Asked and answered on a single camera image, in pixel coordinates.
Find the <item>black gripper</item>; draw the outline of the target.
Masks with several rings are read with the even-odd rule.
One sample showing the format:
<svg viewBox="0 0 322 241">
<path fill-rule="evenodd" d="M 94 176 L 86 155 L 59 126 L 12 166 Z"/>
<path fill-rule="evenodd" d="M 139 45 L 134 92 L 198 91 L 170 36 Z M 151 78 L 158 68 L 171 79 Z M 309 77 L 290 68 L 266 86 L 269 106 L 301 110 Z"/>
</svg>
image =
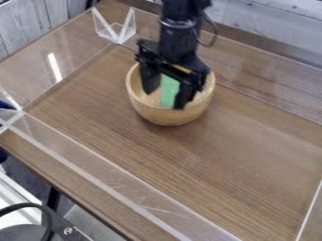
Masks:
<svg viewBox="0 0 322 241">
<path fill-rule="evenodd" d="M 139 73 L 143 91 L 150 95 L 161 86 L 163 73 L 179 80 L 179 92 L 174 108 L 185 109 L 203 90 L 209 67 L 197 55 L 201 36 L 201 19 L 186 21 L 161 20 L 161 38 L 158 41 L 139 39 Z"/>
</svg>

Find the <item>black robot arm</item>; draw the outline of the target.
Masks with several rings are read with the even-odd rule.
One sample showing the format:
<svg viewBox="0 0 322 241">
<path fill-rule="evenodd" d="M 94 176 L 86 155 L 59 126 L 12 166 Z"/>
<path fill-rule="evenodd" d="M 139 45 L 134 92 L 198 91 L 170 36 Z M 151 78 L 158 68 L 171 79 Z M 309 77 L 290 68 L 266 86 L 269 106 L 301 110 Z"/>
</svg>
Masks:
<svg viewBox="0 0 322 241">
<path fill-rule="evenodd" d="M 161 39 L 139 39 L 139 73 L 143 91 L 151 94 L 166 75 L 179 83 L 171 104 L 183 109 L 203 90 L 209 67 L 197 56 L 205 9 L 210 0 L 162 0 Z"/>
</svg>

